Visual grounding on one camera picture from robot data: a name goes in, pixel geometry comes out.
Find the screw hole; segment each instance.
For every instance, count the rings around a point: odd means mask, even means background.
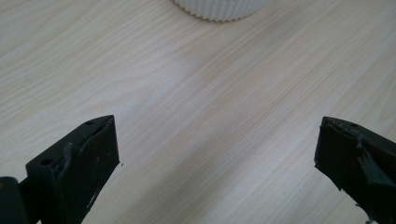
[[[50,165],[52,163],[52,159],[44,159],[41,161],[41,165]]]

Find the ribbed base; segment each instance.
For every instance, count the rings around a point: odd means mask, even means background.
[[[269,0],[175,0],[190,14],[210,21],[235,21],[260,10]]]

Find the wood grain surface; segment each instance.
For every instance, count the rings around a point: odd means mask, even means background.
[[[396,2],[0,0],[0,175],[114,114],[121,163],[84,224],[357,223],[314,168],[323,116],[396,141]]]

